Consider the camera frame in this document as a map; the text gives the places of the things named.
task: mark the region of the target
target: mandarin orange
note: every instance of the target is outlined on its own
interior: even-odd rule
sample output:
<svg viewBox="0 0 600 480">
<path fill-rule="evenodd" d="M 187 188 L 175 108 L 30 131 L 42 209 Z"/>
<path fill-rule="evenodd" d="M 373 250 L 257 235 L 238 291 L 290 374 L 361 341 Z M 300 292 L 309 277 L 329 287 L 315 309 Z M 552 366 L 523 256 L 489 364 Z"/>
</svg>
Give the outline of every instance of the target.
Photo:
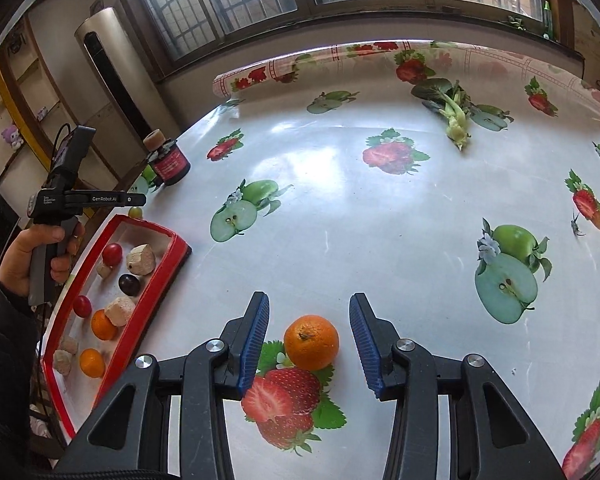
<svg viewBox="0 0 600 480">
<path fill-rule="evenodd" d="M 340 340 L 335 327 L 321 316 L 302 316 L 285 332 L 285 352 L 303 370 L 321 370 L 336 357 Z"/>
<path fill-rule="evenodd" d="M 103 341 L 115 338 L 118 333 L 118 328 L 105 316 L 103 308 L 93 313 L 91 330 L 93 330 L 93 334 L 98 339 L 102 339 Z"/>
<path fill-rule="evenodd" d="M 105 365 L 102 354 L 95 348 L 87 348 L 80 354 L 80 370 L 87 377 L 92 379 L 100 378 L 104 375 Z"/>
</svg>

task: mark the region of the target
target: jar lid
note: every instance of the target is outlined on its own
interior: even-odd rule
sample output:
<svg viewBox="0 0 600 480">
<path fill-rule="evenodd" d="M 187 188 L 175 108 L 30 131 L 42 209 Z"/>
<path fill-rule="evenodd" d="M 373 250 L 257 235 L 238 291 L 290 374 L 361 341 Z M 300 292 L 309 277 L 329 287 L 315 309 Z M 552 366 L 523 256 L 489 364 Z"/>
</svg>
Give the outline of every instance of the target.
<svg viewBox="0 0 600 480">
<path fill-rule="evenodd" d="M 154 130 L 149 135 L 147 135 L 142 142 L 144 142 L 144 146 L 150 151 L 154 152 L 160 146 L 164 144 L 164 134 L 160 130 Z"/>
</svg>

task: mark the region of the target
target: hand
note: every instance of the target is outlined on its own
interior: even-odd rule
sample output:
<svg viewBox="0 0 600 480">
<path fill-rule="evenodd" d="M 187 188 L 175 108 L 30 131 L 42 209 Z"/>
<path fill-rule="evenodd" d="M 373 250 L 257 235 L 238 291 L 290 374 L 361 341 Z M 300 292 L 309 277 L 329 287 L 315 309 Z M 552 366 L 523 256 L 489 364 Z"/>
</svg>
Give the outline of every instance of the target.
<svg viewBox="0 0 600 480">
<path fill-rule="evenodd" d="M 84 227 L 78 223 L 74 235 L 66 247 L 66 254 L 51 260 L 51 277 L 58 283 L 69 278 L 71 256 L 78 252 L 78 238 L 84 234 Z M 64 229 L 42 224 L 32 225 L 21 231 L 11 243 L 0 264 L 0 283 L 7 290 L 26 298 L 29 295 L 29 266 L 31 251 L 42 244 L 55 244 L 64 238 Z"/>
</svg>

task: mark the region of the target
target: dark purple grape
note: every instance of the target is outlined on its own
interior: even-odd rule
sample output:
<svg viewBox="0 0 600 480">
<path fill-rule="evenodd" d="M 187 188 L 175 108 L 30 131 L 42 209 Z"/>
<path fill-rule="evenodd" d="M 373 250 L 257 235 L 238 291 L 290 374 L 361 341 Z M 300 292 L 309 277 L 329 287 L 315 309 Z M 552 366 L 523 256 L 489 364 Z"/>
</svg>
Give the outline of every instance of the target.
<svg viewBox="0 0 600 480">
<path fill-rule="evenodd" d="M 132 274 L 123 274 L 118 278 L 120 290 L 128 296 L 137 296 L 140 292 L 140 281 Z"/>
</svg>

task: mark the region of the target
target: red tray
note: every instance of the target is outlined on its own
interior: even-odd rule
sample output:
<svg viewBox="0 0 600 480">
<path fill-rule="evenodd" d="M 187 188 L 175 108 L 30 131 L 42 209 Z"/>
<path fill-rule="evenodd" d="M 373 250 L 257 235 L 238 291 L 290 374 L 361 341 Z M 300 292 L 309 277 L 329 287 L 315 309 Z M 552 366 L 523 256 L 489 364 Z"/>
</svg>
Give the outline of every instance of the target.
<svg viewBox="0 0 600 480">
<path fill-rule="evenodd" d="M 102 250 L 112 242 L 122 245 L 125 256 L 133 247 L 148 243 L 156 256 L 156 267 L 148 276 L 138 276 L 142 290 L 136 298 L 136 308 L 126 326 L 119 330 L 118 336 L 112 341 L 100 341 L 91 332 L 91 316 L 87 319 L 77 317 L 73 311 L 73 302 L 76 296 L 83 294 L 91 300 L 95 312 L 104 308 L 115 297 L 123 295 L 118 288 L 118 277 L 128 272 L 124 257 L 106 280 L 101 279 L 96 272 Z M 92 245 L 62 303 L 57 307 L 58 313 L 50 328 L 42 357 L 43 373 L 51 400 L 60 423 L 70 438 L 75 436 L 92 407 L 129 364 L 152 315 L 190 253 L 191 248 L 173 231 L 126 215 L 115 215 Z M 67 377 L 53 368 L 54 351 L 65 335 L 75 338 L 79 346 Z M 80 370 L 78 357 L 85 348 L 96 348 L 104 355 L 107 368 L 101 380 L 90 379 Z"/>
</svg>

